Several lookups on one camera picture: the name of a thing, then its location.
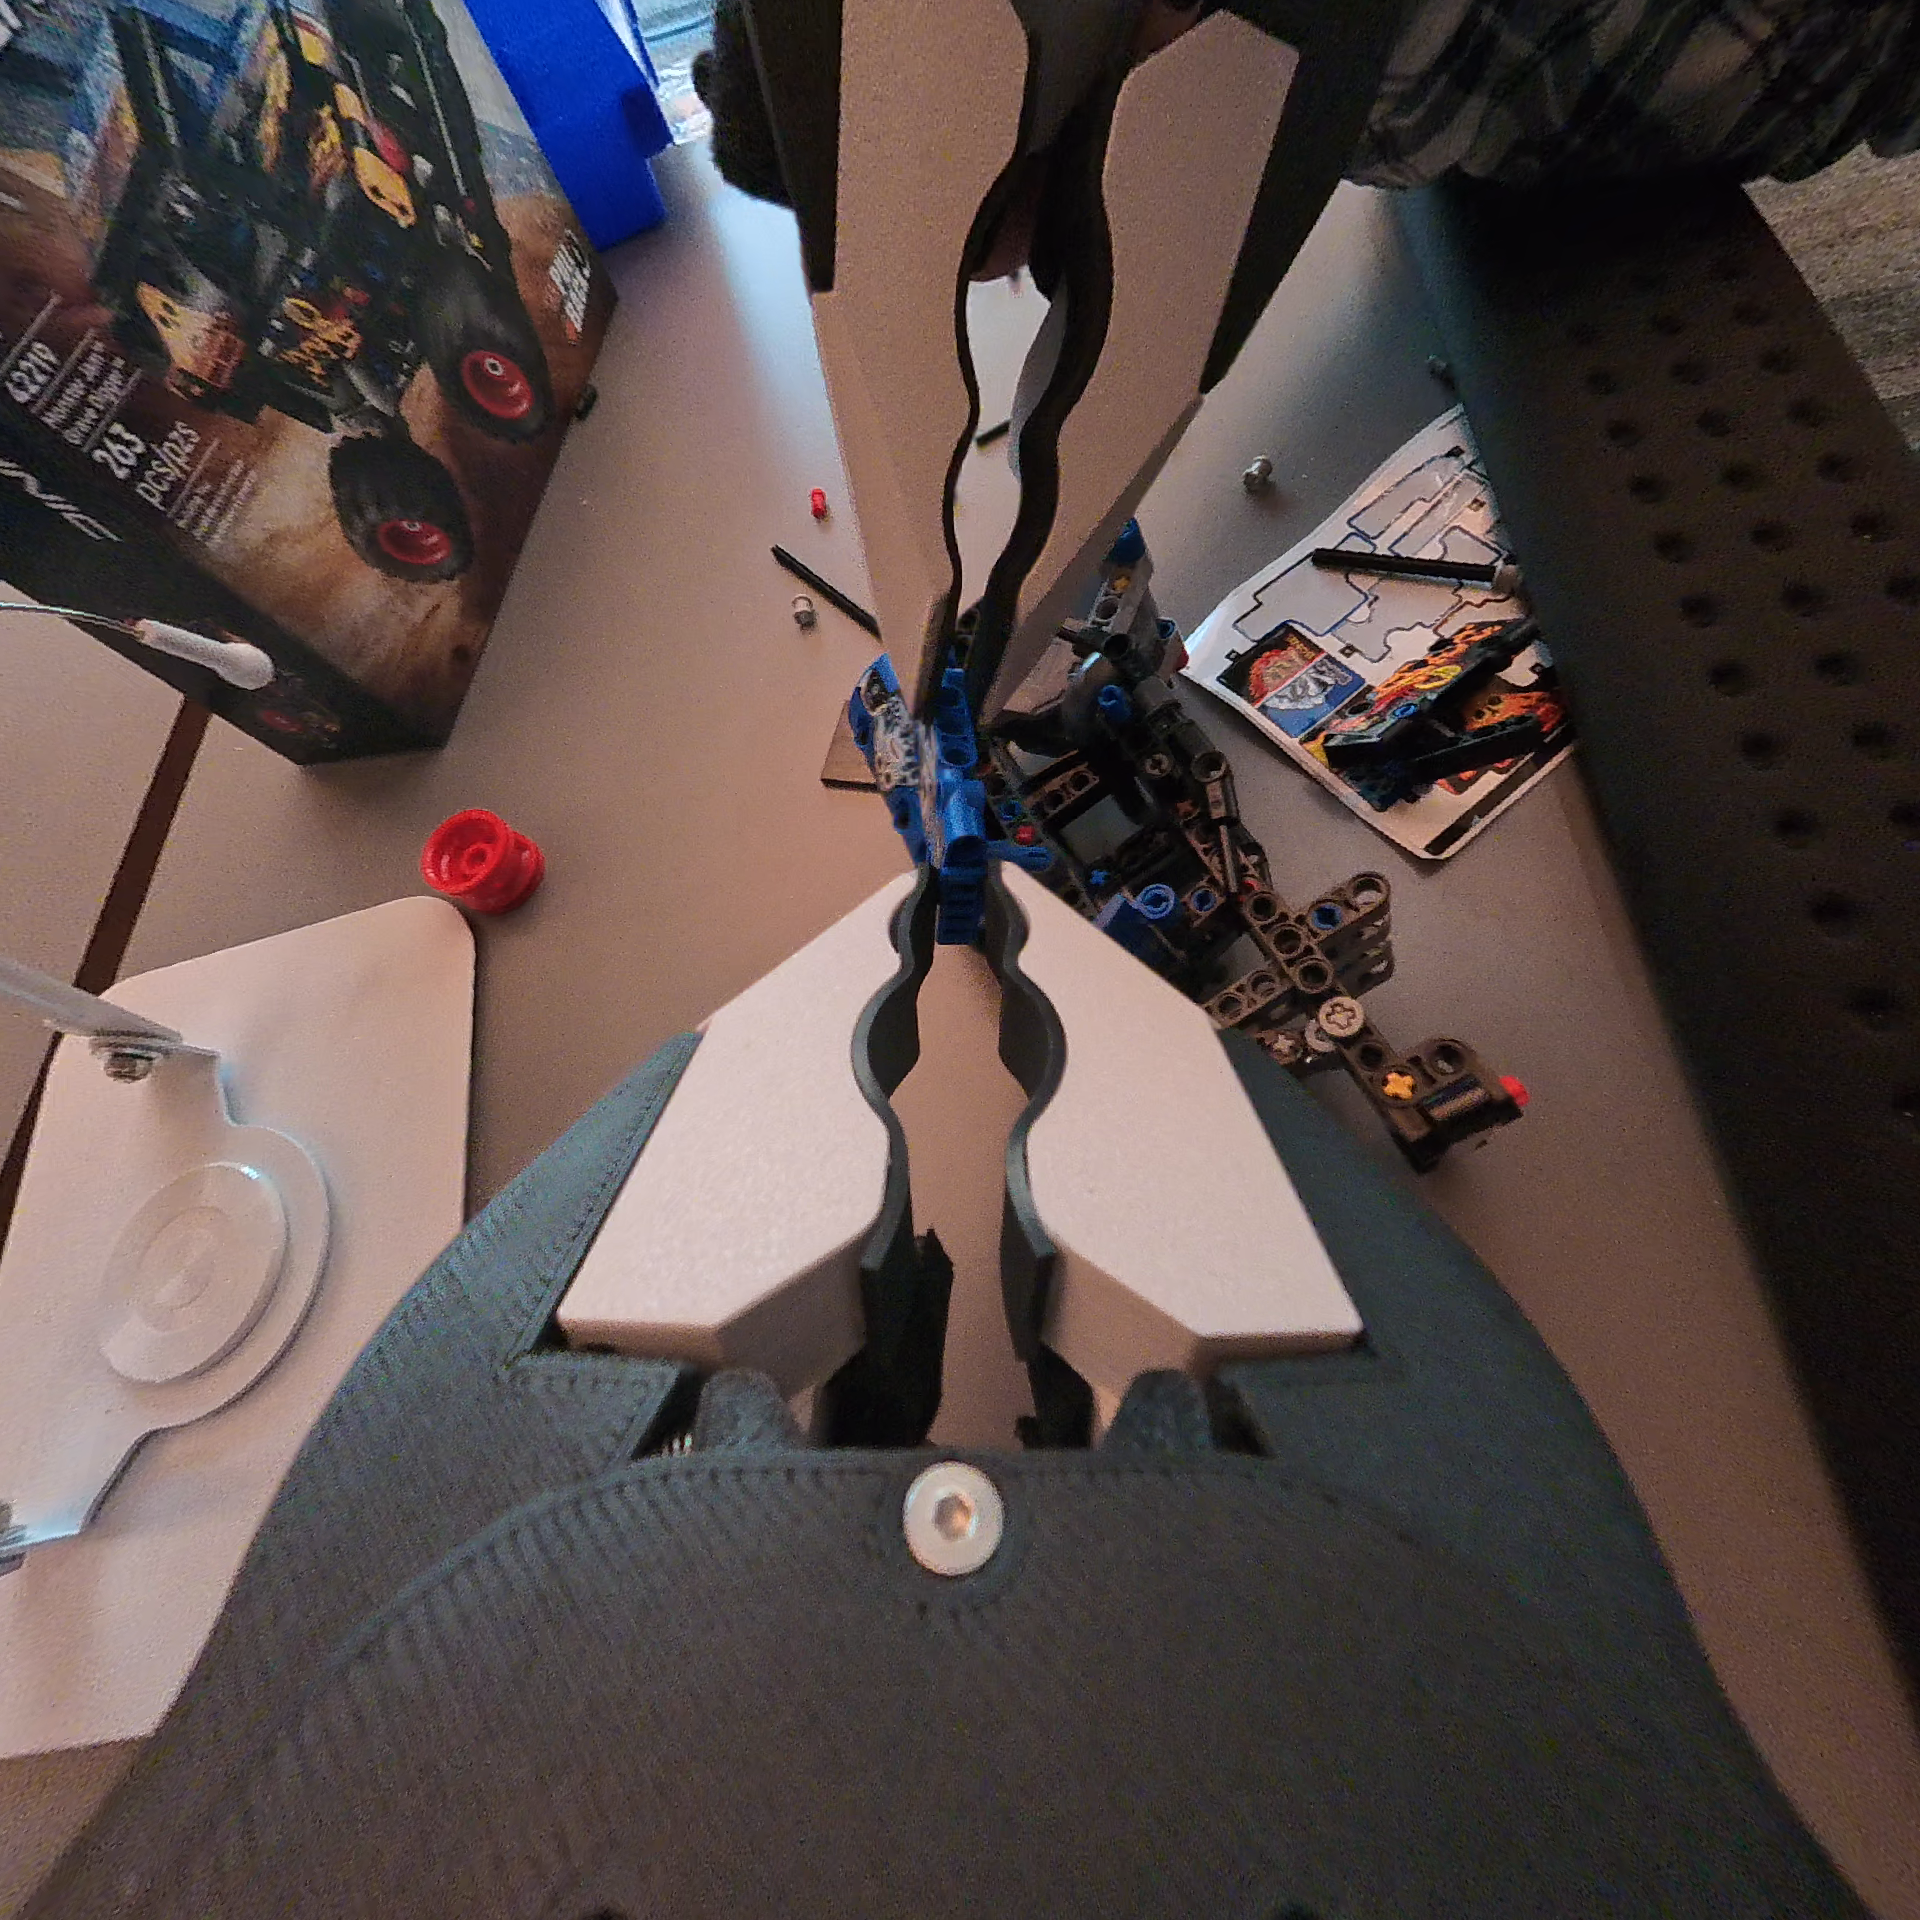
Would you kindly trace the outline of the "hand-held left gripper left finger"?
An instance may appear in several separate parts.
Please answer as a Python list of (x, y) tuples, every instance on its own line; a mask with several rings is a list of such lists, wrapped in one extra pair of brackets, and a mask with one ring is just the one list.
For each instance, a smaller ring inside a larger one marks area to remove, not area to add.
[(575, 1346), (821, 1388), (842, 1444), (929, 1436), (954, 1268), (893, 1092), (935, 921), (929, 871), (893, 879), (710, 1018), (560, 1300)]

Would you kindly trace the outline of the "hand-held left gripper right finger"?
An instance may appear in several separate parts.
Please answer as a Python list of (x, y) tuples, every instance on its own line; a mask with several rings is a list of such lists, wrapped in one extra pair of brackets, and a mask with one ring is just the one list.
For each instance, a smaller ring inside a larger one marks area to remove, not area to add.
[(983, 933), (1027, 1092), (1000, 1237), (1025, 1439), (1085, 1446), (1142, 1374), (1346, 1350), (1361, 1314), (1211, 1020), (1025, 871)]

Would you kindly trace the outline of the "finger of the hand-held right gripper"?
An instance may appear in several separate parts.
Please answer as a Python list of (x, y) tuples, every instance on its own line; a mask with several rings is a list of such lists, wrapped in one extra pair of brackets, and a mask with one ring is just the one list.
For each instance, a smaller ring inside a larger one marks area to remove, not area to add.
[(977, 418), (963, 266), (1017, 150), (1027, 38), (1005, 3), (847, 3), (832, 289), (814, 298), (832, 420), (903, 695), (939, 686), (958, 594), (954, 478)]
[(1071, 356), (1088, 381), (1066, 409), (1049, 461), (1029, 449), (1041, 406), (1019, 434), (1023, 509), (1053, 478), (1046, 545), (1014, 594), (993, 681), (978, 716), (997, 716), (1053, 644), (1072, 597), (1159, 476), (1202, 397), (1202, 373), (1242, 238), (1287, 103), (1296, 53), (1240, 17), (1208, 17), (1137, 67), (1118, 87), (1099, 164), (1099, 212), (1111, 268), (1103, 345), (1072, 319), (1047, 319), (1041, 347)]

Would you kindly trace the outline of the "black blue brick truck model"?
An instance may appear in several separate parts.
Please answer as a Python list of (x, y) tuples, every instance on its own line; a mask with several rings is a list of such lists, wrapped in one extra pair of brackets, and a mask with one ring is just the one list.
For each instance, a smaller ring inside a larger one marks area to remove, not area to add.
[(983, 725), (993, 851), (1046, 851), (1041, 879), (1214, 1026), (1301, 1079), (1344, 1071), (1418, 1171), (1523, 1118), (1526, 1089), (1464, 1041), (1397, 1047), (1363, 996), (1393, 979), (1391, 886), (1279, 893), (1224, 750), (1182, 707), (1184, 644), (1125, 521), (1094, 585)]

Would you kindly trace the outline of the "long black axle grey end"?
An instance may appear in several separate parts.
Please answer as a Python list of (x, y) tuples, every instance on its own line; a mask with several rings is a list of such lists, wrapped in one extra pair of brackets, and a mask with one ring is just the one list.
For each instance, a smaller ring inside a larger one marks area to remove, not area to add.
[(1523, 574), (1514, 559), (1414, 557), (1344, 546), (1317, 546), (1307, 559), (1317, 570), (1363, 578), (1474, 585), (1507, 597), (1518, 597), (1523, 588)]

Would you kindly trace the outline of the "blue brick assembly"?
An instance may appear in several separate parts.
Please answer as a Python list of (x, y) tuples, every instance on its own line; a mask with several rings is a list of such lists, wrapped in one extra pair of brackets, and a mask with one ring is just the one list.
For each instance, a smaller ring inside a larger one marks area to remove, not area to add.
[(993, 859), (1046, 874), (1053, 853), (1019, 801), (993, 801), (958, 663), (944, 670), (917, 719), (894, 663), (880, 654), (848, 700), (848, 722), (914, 865), (939, 879), (937, 945), (973, 945), (981, 933)]

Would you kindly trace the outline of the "black skull sticker panel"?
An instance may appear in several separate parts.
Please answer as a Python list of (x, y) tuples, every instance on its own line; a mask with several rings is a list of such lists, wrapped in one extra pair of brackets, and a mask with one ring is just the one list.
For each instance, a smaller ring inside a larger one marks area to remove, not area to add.
[(1391, 810), (1550, 748), (1569, 725), (1553, 670), (1544, 689), (1505, 681), (1538, 641), (1531, 617), (1441, 637), (1384, 681), (1365, 710), (1323, 727), (1323, 764), (1369, 806)]

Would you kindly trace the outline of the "person's right forearm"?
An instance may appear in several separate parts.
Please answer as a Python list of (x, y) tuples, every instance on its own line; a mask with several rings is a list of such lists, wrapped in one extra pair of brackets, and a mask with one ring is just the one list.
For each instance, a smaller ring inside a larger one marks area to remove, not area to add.
[(1917, 3), (1422, 3), (1346, 179), (1798, 180), (1917, 143)]

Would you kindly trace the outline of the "person's right hand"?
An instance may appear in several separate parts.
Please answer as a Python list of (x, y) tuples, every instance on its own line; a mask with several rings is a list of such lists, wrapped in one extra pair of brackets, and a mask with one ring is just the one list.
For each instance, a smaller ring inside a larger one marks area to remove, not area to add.
[(987, 239), (973, 266), (973, 282), (1009, 278), (1027, 268), (1039, 209), (1049, 175), (1049, 153), (1017, 158), (997, 182)]

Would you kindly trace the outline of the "blue storage bin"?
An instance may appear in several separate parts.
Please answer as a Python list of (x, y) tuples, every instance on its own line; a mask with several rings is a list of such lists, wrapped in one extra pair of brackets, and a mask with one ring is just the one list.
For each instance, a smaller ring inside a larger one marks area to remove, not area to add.
[(483, 41), (597, 249), (662, 225), (670, 129), (642, 65), (595, 3), (470, 3)]

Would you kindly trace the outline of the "sticker sheet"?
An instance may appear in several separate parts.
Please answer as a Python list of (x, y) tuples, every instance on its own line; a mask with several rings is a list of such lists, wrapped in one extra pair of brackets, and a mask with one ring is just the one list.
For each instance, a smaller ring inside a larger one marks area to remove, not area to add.
[[(1469, 846), (1562, 762), (1558, 742), (1509, 766), (1437, 783), (1419, 801), (1369, 806), (1319, 755), (1329, 722), (1363, 714), (1377, 689), (1441, 641), (1481, 622), (1529, 617), (1520, 594), (1459, 582), (1381, 580), (1311, 565), (1317, 546), (1448, 559), (1512, 559), (1464, 409), (1415, 434), (1311, 540), (1231, 594), (1187, 643), (1187, 679), (1256, 722), (1281, 750), (1402, 851), (1438, 862)], [(1544, 689), (1538, 641), (1505, 670)]]

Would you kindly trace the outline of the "white book stand base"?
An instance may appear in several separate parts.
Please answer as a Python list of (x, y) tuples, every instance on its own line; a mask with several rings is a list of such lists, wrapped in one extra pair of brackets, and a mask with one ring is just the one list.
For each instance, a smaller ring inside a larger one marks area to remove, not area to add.
[(465, 1220), (473, 938), (432, 898), (136, 977), (64, 1034), (3, 1276), (3, 1754), (145, 1737), (304, 1436)]

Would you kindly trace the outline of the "red wheel hub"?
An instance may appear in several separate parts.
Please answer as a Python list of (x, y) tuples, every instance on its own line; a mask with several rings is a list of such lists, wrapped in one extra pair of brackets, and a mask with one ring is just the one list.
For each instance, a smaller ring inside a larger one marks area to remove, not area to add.
[(418, 869), (440, 895), (499, 917), (526, 905), (545, 879), (545, 853), (486, 806), (448, 815), (425, 837)]

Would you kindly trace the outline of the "monster truck set box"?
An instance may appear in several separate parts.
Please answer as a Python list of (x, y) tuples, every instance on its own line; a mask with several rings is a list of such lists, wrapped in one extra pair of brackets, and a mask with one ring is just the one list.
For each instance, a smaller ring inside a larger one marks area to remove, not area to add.
[(5, 4), (5, 580), (248, 641), (290, 762), (457, 722), (613, 313), (463, 4)]

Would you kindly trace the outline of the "black dotted mat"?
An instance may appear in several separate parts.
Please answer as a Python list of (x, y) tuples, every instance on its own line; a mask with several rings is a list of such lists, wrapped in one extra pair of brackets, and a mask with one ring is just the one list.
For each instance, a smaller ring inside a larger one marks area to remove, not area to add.
[(1399, 218), (1913, 1674), (1917, 458), (1738, 182), (1450, 182)]

